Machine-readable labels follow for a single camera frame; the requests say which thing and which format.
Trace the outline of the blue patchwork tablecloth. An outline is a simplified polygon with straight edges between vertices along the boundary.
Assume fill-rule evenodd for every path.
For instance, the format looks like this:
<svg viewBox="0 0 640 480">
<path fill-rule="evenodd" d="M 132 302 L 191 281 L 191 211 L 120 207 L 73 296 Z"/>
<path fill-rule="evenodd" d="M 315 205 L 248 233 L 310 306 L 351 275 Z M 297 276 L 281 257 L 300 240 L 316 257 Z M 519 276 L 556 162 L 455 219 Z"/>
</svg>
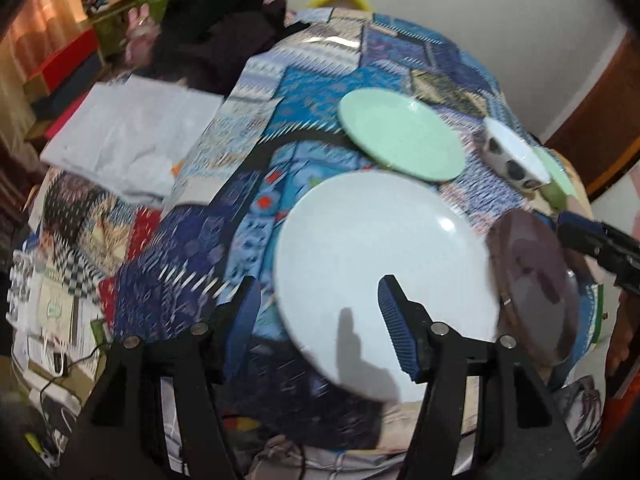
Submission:
<svg viewBox="0 0 640 480">
<path fill-rule="evenodd" d="M 250 58 L 204 136 L 172 170 L 175 183 L 158 206 L 128 203 L 77 174 L 51 167 L 29 219 L 26 250 L 46 267 L 26 281 L 28 304 L 12 302 L 14 361 L 47 375 L 51 389 L 84 398 L 96 380 L 96 346 L 130 319 L 120 276 L 144 250 L 171 249 L 160 302 L 166 320 L 144 318 L 148 334 L 168 334 L 193 318 L 202 293 L 226 299 L 245 275 L 262 284 L 258 341 L 239 379 L 240 414 L 232 426 L 268 427 L 326 451 L 337 466 L 366 470 L 396 462 L 405 451 L 416 404 L 379 406 L 332 385 L 297 353 L 273 297 L 273 252 L 293 206 L 330 177 L 371 162 L 338 125 L 349 91 L 395 90 L 434 108 L 460 136 L 465 167 L 436 186 L 475 232 L 499 214 L 540 206 L 484 162 L 483 119 L 515 132 L 522 125 L 491 75 L 468 52 L 431 29 L 364 11 L 305 10 L 308 28 Z"/>
</svg>

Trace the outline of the brown wooden door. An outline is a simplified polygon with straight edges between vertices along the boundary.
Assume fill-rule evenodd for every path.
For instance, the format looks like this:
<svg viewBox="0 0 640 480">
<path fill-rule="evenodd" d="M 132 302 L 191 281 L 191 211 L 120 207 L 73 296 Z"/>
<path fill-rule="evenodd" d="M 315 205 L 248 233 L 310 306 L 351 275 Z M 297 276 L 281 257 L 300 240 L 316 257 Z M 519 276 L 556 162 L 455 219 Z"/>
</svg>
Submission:
<svg viewBox="0 0 640 480">
<path fill-rule="evenodd" d="M 639 38 L 628 32 L 610 64 L 546 147 L 563 155 L 594 200 L 639 160 Z"/>
</svg>

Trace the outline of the black clothing pile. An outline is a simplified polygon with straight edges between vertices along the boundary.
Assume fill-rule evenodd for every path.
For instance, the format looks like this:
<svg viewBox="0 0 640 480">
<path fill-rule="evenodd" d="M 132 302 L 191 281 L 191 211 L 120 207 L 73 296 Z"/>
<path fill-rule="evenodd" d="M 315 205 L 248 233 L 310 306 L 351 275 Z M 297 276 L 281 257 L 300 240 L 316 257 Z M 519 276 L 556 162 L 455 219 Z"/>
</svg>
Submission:
<svg viewBox="0 0 640 480">
<path fill-rule="evenodd" d="M 141 77 L 228 96 L 246 62 L 309 27 L 285 23 L 286 0 L 168 0 Z"/>
</svg>

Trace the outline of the mint green bowl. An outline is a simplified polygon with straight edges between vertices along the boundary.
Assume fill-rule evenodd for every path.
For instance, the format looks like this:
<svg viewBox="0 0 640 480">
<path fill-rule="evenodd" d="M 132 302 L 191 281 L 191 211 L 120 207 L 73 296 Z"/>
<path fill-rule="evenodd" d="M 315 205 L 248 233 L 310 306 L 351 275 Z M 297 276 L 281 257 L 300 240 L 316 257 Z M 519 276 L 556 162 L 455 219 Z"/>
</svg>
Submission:
<svg viewBox="0 0 640 480">
<path fill-rule="evenodd" d="M 542 197 L 552 208 L 565 209 L 567 199 L 570 196 L 577 197 L 573 183 L 570 182 L 570 177 L 560 162 L 548 150 L 542 146 L 536 146 L 534 152 L 549 174 L 549 182 L 539 189 Z"/>
</svg>

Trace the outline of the red box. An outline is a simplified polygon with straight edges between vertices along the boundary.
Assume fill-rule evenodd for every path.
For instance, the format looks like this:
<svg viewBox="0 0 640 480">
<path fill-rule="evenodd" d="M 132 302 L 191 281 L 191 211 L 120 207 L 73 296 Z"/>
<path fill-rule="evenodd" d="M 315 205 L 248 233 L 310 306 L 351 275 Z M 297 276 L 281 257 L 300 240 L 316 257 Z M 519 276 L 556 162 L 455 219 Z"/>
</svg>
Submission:
<svg viewBox="0 0 640 480">
<path fill-rule="evenodd" d="M 41 79 L 49 91 L 54 90 L 67 76 L 98 50 L 98 38 L 92 29 L 85 30 L 60 50 L 44 60 L 28 80 Z"/>
</svg>

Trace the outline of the white bowl black spots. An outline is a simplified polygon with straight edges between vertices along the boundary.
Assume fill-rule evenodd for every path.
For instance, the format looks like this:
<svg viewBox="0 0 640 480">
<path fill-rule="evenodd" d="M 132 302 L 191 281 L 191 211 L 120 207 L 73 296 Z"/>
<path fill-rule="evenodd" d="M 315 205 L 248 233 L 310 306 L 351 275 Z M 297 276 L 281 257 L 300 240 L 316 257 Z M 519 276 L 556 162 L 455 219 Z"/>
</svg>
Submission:
<svg viewBox="0 0 640 480">
<path fill-rule="evenodd" d="M 550 174 L 533 148 L 494 118 L 483 119 L 482 156 L 486 164 L 510 185 L 533 192 L 550 183 Z"/>
</svg>

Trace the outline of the orange pink curtain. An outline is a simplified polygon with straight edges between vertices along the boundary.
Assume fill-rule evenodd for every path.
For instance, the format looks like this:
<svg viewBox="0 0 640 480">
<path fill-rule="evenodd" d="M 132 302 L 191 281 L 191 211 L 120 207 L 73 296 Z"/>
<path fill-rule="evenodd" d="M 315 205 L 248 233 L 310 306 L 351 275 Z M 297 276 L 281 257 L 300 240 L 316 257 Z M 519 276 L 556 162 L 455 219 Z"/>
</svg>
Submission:
<svg viewBox="0 0 640 480">
<path fill-rule="evenodd" d="M 1 36 L 1 146 L 25 165 L 36 118 L 23 90 L 30 74 L 87 28 L 81 0 L 26 0 Z"/>
</svg>

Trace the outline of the pink bunny toy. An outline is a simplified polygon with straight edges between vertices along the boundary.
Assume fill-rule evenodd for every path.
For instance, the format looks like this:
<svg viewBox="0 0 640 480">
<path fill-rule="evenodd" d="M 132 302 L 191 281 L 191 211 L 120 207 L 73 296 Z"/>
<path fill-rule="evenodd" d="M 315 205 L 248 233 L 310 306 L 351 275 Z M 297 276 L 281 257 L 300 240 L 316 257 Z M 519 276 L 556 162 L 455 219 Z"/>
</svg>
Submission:
<svg viewBox="0 0 640 480">
<path fill-rule="evenodd" d="M 152 19 L 147 3 L 138 8 L 131 8 L 127 18 L 125 62 L 130 67 L 145 66 L 151 59 L 153 44 L 158 34 L 157 24 Z"/>
</svg>

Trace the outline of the white folded cloth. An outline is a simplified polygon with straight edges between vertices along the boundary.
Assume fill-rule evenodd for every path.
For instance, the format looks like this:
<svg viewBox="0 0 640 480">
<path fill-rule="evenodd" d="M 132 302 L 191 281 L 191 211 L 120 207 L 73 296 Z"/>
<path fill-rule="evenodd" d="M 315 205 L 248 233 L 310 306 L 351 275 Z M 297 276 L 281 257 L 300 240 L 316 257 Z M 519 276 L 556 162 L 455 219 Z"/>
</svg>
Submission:
<svg viewBox="0 0 640 480">
<path fill-rule="evenodd" d="M 131 76 L 95 84 L 40 158 L 128 203 L 158 206 L 223 96 Z"/>
</svg>

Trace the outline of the dark purple plate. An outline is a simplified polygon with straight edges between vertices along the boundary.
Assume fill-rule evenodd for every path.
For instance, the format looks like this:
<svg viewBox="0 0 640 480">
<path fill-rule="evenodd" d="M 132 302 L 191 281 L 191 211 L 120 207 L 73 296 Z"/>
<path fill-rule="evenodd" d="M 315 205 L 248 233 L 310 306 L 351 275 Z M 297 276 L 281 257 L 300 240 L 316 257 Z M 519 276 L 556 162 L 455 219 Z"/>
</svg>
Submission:
<svg viewBox="0 0 640 480">
<path fill-rule="evenodd" d="M 500 301 L 498 330 L 514 337 L 537 366 L 564 362 L 578 333 L 580 298 L 558 238 L 536 214 L 511 209 L 485 242 Z"/>
</svg>

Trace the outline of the mint green plate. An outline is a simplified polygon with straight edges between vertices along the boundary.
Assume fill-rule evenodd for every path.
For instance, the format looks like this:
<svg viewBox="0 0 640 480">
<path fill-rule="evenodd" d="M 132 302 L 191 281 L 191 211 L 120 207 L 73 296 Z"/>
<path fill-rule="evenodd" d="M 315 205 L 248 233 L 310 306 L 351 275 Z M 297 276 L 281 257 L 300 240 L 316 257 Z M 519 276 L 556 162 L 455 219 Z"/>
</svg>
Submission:
<svg viewBox="0 0 640 480">
<path fill-rule="evenodd" d="M 402 174 L 447 182 L 465 167 L 459 133 L 410 96 L 378 88 L 354 90 L 338 103 L 337 118 L 360 150 Z"/>
</svg>

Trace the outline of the white plate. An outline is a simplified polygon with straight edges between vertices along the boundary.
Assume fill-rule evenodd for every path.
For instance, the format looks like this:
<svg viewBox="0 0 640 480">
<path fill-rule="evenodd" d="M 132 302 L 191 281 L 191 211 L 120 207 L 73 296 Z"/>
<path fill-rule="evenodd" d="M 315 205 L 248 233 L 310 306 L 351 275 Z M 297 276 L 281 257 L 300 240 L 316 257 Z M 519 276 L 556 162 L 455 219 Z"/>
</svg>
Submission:
<svg viewBox="0 0 640 480">
<path fill-rule="evenodd" d="M 424 388 L 401 370 L 378 307 L 387 274 L 433 320 L 494 340 L 499 305 L 485 242 L 427 185 L 382 170 L 348 172 L 315 186 L 284 220 L 273 281 L 296 348 L 352 393 L 418 402 Z"/>
</svg>

